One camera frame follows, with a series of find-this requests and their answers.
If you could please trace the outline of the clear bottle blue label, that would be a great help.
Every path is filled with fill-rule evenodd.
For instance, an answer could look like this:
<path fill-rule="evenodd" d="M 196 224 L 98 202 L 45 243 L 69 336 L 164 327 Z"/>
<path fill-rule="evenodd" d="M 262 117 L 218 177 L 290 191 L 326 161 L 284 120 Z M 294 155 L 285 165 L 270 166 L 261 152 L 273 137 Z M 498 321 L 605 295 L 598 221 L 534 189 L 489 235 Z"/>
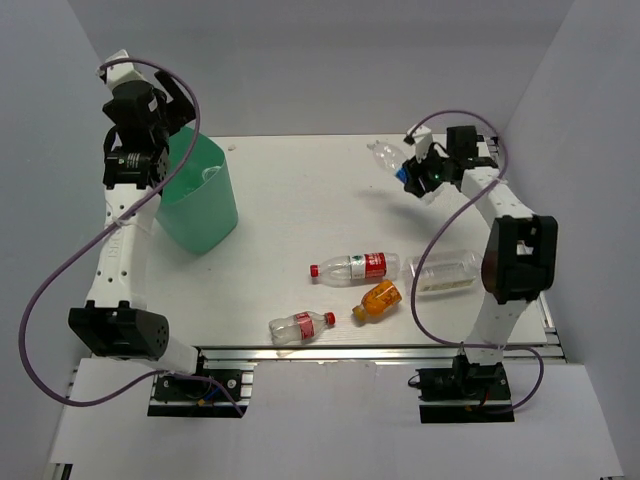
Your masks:
<path fill-rule="evenodd" d="M 377 165 L 385 172 L 390 173 L 403 185 L 408 181 L 408 175 L 404 169 L 404 162 L 407 160 L 405 154 L 396 146 L 376 140 L 369 143 L 367 148 L 373 155 Z"/>

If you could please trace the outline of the green blue label bottle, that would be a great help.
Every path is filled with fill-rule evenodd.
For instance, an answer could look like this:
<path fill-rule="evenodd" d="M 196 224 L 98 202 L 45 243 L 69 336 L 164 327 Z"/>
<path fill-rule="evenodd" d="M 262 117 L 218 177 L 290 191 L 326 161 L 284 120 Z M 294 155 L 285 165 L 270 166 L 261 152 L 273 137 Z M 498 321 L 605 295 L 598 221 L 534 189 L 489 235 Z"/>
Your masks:
<path fill-rule="evenodd" d="M 215 177 L 220 169 L 221 167 L 218 165 L 192 165 L 191 167 L 186 167 L 182 172 L 182 189 L 186 195 L 191 194 Z"/>

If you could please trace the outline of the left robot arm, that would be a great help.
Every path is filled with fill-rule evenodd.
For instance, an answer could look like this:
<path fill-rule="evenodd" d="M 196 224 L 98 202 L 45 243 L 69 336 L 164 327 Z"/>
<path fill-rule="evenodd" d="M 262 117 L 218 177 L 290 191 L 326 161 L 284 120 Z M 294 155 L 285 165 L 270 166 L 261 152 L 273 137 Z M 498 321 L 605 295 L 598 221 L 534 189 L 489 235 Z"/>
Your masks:
<path fill-rule="evenodd" d="M 169 139 L 195 118 L 193 104 L 165 72 L 154 86 L 131 63 L 102 75 L 112 93 L 103 111 L 113 127 L 105 137 L 105 227 L 96 274 L 84 306 L 68 323 L 91 352 L 177 372 L 177 387 L 199 399 L 211 374 L 198 366 L 197 348 L 173 338 L 169 322 L 147 308 L 146 264 L 151 227 L 170 170 Z"/>

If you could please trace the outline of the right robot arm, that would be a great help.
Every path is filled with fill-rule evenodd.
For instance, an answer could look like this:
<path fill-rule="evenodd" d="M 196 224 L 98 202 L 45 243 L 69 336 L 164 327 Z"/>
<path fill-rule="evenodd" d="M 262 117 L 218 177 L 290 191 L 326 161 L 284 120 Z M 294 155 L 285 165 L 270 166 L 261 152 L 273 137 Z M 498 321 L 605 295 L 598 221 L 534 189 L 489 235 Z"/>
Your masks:
<path fill-rule="evenodd" d="M 417 198 L 432 197 L 445 184 L 455 186 L 467 198 L 465 206 L 475 207 L 490 228 L 481 265 L 485 296 L 462 343 L 469 363 L 451 374 L 453 390 L 466 399 L 486 389 L 482 367 L 502 361 L 518 319 L 552 286 L 558 238 L 556 219 L 522 203 L 503 180 L 506 167 L 481 157 L 477 140 L 475 127 L 451 127 L 440 149 L 429 128 L 414 127 L 404 139 L 414 155 L 397 174 L 404 190 Z"/>

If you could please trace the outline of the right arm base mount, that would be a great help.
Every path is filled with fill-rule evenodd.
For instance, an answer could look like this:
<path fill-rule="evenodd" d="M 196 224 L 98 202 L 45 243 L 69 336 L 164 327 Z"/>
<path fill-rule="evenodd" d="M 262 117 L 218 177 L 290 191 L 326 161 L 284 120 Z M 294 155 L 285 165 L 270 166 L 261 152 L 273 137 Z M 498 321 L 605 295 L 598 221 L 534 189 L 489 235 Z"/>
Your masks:
<path fill-rule="evenodd" d="M 423 368 L 407 382 L 418 391 L 427 425 L 513 423 L 511 391 L 502 363 L 492 367 Z"/>

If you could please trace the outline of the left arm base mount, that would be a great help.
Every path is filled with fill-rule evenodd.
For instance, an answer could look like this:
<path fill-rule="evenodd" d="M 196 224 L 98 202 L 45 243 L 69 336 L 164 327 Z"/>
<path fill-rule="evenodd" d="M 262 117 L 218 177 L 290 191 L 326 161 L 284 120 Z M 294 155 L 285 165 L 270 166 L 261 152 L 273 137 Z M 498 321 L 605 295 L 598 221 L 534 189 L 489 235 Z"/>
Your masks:
<path fill-rule="evenodd" d="M 245 413 L 252 395 L 255 365 L 235 361 L 209 361 L 200 373 L 220 383 L 233 399 L 209 381 L 158 376 L 153 381 L 147 408 L 149 417 L 240 418 L 233 403 Z"/>

